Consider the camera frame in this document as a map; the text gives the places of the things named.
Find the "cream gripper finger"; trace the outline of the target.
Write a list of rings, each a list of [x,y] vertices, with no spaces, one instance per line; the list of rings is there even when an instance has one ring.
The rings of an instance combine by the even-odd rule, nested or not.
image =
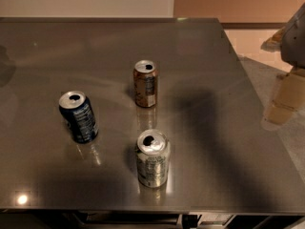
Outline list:
[[[274,35],[262,43],[261,49],[266,52],[279,52],[284,31],[285,28],[278,30]]]
[[[305,69],[278,74],[261,125],[267,131],[286,124],[305,104]]]

